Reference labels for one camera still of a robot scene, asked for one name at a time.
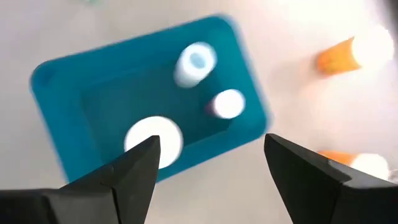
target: orange object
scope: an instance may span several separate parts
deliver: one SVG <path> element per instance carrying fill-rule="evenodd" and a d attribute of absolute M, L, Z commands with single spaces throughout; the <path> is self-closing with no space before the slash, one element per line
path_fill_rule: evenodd
<path fill-rule="evenodd" d="M 357 157 L 356 154 L 350 154 L 346 152 L 338 152 L 338 151 L 319 151 L 320 155 L 325 156 L 328 159 L 333 159 L 336 162 L 341 164 L 351 166 L 355 158 Z"/>
<path fill-rule="evenodd" d="M 328 75 L 349 72 L 361 68 L 353 54 L 354 37 L 320 53 L 317 59 L 319 71 Z"/>

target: white cup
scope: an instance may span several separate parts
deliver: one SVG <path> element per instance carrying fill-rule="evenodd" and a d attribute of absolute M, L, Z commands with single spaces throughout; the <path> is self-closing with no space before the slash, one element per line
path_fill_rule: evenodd
<path fill-rule="evenodd" d="M 216 63 L 217 56 L 212 46 L 204 42 L 191 44 L 178 59 L 174 80 L 182 88 L 194 87 L 209 75 Z"/>

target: white bottle cap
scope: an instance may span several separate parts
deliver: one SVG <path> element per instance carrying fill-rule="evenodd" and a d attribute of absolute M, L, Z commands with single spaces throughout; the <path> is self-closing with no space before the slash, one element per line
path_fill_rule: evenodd
<path fill-rule="evenodd" d="M 244 96 L 240 91 L 225 90 L 213 98 L 211 105 L 217 117 L 231 119 L 243 112 L 245 103 Z"/>
<path fill-rule="evenodd" d="M 180 128 L 168 118 L 151 116 L 138 121 L 126 134 L 124 151 L 130 150 L 153 135 L 160 137 L 159 168 L 162 169 L 178 159 L 183 146 Z"/>
<path fill-rule="evenodd" d="M 191 44 L 178 59 L 174 80 L 180 87 L 193 87 L 207 77 L 216 63 L 217 56 L 212 46 L 204 42 Z"/>

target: blue plastic bin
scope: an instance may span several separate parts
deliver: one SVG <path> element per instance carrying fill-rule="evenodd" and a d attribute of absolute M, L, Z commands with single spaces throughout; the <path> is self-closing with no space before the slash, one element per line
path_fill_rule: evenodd
<path fill-rule="evenodd" d="M 173 80 L 181 51 L 194 42 L 214 47 L 218 63 L 199 85 Z M 184 148 L 170 177 L 261 136 L 266 115 L 231 26 L 208 17 L 39 65 L 32 89 L 69 181 L 124 152 L 124 137 L 140 119 L 161 115 L 176 122 Z M 205 113 L 219 92 L 237 89 L 246 109 L 235 119 Z"/>

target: white round object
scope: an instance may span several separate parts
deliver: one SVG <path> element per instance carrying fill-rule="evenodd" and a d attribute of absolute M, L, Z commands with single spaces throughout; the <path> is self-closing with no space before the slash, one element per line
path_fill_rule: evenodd
<path fill-rule="evenodd" d="M 217 56 L 212 46 L 204 42 L 191 44 L 178 59 L 174 80 L 180 87 L 193 87 L 207 77 L 216 63 Z"/>
<path fill-rule="evenodd" d="M 361 153 L 356 156 L 350 167 L 382 180 L 388 180 L 390 176 L 386 159 L 378 154 Z"/>
<path fill-rule="evenodd" d="M 130 128 L 124 138 L 124 151 L 132 149 L 154 135 L 160 137 L 159 168 L 162 169 L 177 160 L 183 146 L 180 128 L 168 118 L 151 116 L 138 121 Z"/>
<path fill-rule="evenodd" d="M 245 101 L 240 91 L 225 90 L 213 98 L 212 107 L 217 117 L 231 119 L 243 112 Z"/>
<path fill-rule="evenodd" d="M 353 57 L 362 67 L 379 67 L 394 56 L 394 41 L 382 26 L 358 34 L 352 45 Z"/>

